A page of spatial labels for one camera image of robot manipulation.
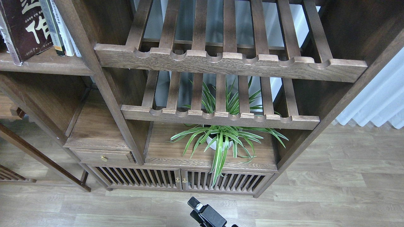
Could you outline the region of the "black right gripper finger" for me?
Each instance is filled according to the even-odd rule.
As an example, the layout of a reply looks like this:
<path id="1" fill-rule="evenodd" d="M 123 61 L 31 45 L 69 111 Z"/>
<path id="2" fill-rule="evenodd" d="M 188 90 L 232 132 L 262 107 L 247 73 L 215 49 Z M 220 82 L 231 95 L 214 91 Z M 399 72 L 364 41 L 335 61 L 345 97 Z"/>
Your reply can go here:
<path id="1" fill-rule="evenodd" d="M 195 197 L 187 202 L 206 221 L 207 227 L 225 227 L 227 221 L 210 205 L 203 205 Z"/>
<path id="2" fill-rule="evenodd" d="M 200 216 L 199 213 L 197 213 L 196 211 L 192 211 L 192 212 L 190 213 L 190 216 L 191 216 L 194 220 L 196 220 L 196 221 L 199 223 L 199 225 L 200 225 L 201 227 L 206 227 L 206 221 Z"/>

